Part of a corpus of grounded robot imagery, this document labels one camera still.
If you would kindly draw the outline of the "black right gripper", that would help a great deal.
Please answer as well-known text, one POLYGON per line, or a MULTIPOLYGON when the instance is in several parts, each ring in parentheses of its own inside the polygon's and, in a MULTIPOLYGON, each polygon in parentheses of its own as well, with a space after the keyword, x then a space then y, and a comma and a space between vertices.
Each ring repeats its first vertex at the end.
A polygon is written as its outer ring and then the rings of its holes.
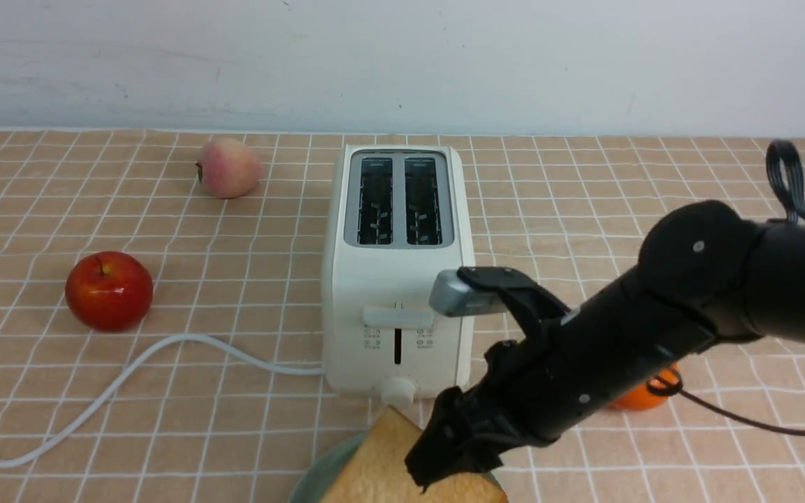
POLYGON ((461 268, 458 277, 501 299, 524 340, 493 347, 475 388, 454 386, 435 398, 405 456, 422 491, 457 474, 491 472, 515 446, 547 446, 627 389, 620 319, 627 296, 617 282, 569 309, 515 270, 461 268))

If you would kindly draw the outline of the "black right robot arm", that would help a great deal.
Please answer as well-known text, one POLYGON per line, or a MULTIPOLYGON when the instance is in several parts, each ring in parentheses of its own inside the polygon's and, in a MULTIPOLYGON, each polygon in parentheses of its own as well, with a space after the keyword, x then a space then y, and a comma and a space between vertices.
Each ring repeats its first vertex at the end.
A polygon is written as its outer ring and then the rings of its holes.
POLYGON ((805 225, 702 201, 658 221, 637 264, 577 307, 504 266, 441 271, 429 305, 451 318, 510 313, 524 338, 493 344, 471 389, 435 398, 405 458, 422 490, 552 445, 692 353, 767 335, 805 344, 805 225))

